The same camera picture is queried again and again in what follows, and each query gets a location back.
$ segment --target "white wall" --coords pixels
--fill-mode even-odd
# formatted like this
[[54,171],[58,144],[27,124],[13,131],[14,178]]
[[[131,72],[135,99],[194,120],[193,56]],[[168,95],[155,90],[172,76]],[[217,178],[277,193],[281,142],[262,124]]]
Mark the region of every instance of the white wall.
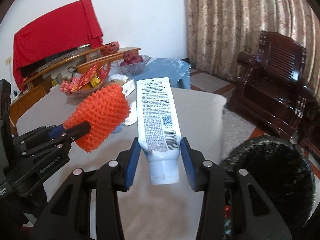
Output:
[[[0,24],[0,78],[10,82],[4,61],[13,55],[13,36],[37,17],[77,0],[15,0]],[[141,47],[151,57],[187,57],[184,0],[92,0],[104,43]]]

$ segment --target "red apple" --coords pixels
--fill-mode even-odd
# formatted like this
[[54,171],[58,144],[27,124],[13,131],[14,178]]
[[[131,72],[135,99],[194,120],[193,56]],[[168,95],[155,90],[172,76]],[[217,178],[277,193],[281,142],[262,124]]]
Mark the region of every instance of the red apple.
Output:
[[121,66],[121,67],[123,67],[123,66],[127,66],[127,65],[129,65],[129,63],[128,63],[128,62],[126,62],[126,61],[123,61],[123,62],[121,62],[121,63],[120,63],[120,66]]
[[135,56],[135,57],[134,57],[134,60],[136,61],[136,63],[138,63],[138,62],[143,62],[143,59],[142,59],[141,56]]
[[124,54],[123,54],[123,59],[126,62],[131,62],[132,60],[134,60],[134,55],[130,50],[127,50]]

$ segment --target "table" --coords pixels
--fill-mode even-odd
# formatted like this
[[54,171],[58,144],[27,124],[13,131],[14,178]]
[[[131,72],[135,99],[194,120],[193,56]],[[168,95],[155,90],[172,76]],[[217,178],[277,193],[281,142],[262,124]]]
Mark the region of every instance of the table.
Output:
[[[188,138],[191,148],[202,151],[206,159],[220,163],[222,111],[226,99],[220,95],[178,88],[172,88],[172,93],[182,136]],[[128,102],[135,100],[135,97],[134,91],[127,97]],[[18,120],[18,133],[21,135],[42,125],[61,124],[81,101],[68,97],[59,88],[53,89]],[[69,152],[70,161],[44,183],[48,199],[74,168],[81,167],[85,171],[99,169],[116,158],[120,151],[129,149],[136,136],[137,123],[122,126],[118,133],[111,134],[91,153],[84,152],[73,143]],[[150,185],[148,163],[141,152],[132,187],[126,193],[118,193],[126,240],[196,238],[203,193],[191,190],[181,157],[179,175],[178,184]]]
[[130,78],[137,81],[160,77],[169,77],[171,87],[190,89],[190,64],[182,59],[152,58],[141,74]]

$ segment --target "curtain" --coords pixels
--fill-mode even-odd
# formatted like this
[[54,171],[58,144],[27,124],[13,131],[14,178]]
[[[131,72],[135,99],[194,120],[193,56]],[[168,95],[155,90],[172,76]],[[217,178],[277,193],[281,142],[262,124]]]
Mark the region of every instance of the curtain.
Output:
[[306,0],[187,0],[188,57],[196,69],[236,81],[239,52],[256,54],[261,30],[307,48],[305,78],[320,100],[320,24]]

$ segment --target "red cloth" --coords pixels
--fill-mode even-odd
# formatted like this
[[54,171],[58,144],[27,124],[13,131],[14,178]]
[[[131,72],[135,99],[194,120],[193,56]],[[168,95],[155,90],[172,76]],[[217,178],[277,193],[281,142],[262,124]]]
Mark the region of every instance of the red cloth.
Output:
[[91,0],[80,0],[55,9],[24,26],[13,39],[13,76],[23,83],[19,68],[45,57],[85,44],[102,45],[102,30]]

